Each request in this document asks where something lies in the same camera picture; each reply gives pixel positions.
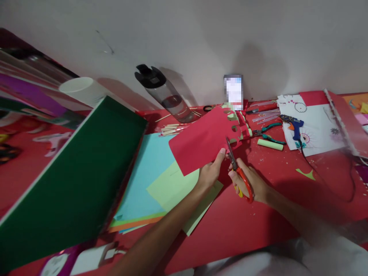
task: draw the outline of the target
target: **hot glue gun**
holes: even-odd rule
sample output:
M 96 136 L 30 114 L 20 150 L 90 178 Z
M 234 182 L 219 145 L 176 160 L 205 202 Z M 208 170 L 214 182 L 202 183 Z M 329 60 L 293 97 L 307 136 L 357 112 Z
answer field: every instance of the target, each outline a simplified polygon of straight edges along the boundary
M 289 126 L 290 130 L 294 130 L 294 137 L 292 139 L 294 141 L 300 141 L 300 128 L 304 125 L 304 121 L 283 114 L 278 116 L 283 122 L 290 124 Z

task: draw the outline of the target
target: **hand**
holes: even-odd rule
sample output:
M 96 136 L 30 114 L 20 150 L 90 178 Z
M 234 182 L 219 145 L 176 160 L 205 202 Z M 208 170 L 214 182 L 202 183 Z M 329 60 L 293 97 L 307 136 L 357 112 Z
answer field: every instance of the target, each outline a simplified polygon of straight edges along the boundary
M 225 153 L 226 149 L 222 148 L 217 154 L 214 162 L 211 162 L 199 169 L 199 178 L 194 187 L 195 190 L 207 193 L 211 189 L 219 177 L 220 167 L 222 160 L 225 157 Z
M 245 176 L 248 178 L 249 184 L 253 189 L 254 200 L 266 203 L 266 196 L 271 188 L 263 181 L 263 179 L 252 167 L 247 167 L 240 158 L 237 159 L 237 164 L 243 170 Z M 231 170 L 229 171 L 229 176 L 233 181 L 233 185 L 237 190 L 237 194 L 239 193 L 240 188 L 243 194 L 249 197 L 249 193 L 244 184 L 244 180 L 235 171 L 232 170 L 232 164 L 230 165 L 229 169 Z

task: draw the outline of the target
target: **dark green foam board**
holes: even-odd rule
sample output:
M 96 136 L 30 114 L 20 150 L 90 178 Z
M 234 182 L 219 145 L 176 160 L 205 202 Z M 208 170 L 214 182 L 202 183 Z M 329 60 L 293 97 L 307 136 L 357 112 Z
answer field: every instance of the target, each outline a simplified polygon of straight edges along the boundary
M 91 112 L 0 221 L 0 273 L 98 236 L 146 125 L 109 97 Z

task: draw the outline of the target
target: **water bottle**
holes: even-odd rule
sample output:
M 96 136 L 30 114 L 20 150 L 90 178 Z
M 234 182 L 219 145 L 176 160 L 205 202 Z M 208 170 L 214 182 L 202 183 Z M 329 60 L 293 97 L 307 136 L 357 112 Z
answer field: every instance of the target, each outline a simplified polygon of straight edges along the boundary
M 153 66 L 150 69 L 145 64 L 138 65 L 137 69 L 139 72 L 134 73 L 136 79 L 175 119 L 180 123 L 190 123 L 195 120 L 194 114 L 185 101 L 159 69 Z

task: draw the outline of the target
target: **phone screen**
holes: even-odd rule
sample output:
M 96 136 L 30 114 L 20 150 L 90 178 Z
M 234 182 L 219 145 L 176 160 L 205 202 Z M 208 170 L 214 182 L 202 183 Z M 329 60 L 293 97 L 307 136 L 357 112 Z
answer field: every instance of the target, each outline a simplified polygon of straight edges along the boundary
M 226 100 L 234 110 L 244 110 L 243 107 L 243 75 L 224 75 L 224 90 Z

